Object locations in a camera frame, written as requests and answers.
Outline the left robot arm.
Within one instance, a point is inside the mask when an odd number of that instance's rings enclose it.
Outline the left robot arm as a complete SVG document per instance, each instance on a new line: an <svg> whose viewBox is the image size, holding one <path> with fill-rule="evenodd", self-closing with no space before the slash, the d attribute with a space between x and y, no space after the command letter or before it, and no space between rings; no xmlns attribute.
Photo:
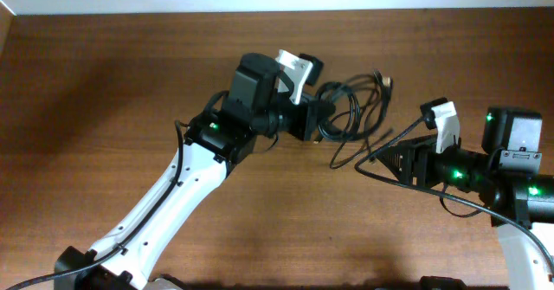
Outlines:
<svg viewBox="0 0 554 290"><path fill-rule="evenodd" d="M159 180L108 234L55 263L56 289L143 289L187 218L254 151L258 137L287 132L307 141L332 103L303 89L324 67L318 58L281 50L245 54L229 90L213 95L187 125L177 124L177 153Z"/></svg>

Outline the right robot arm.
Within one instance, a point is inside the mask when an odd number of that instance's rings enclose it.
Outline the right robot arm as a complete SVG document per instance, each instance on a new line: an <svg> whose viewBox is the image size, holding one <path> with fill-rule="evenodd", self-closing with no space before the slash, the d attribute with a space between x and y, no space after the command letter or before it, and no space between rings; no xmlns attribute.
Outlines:
<svg viewBox="0 0 554 290"><path fill-rule="evenodd" d="M447 188L474 192L474 213L487 213L498 233L511 289L553 287L553 177L540 173L540 113L517 107L487 110L482 152L461 146L460 121L451 101L420 107L434 134L403 134L370 155L394 175L394 183L430 192L442 201Z"/></svg>

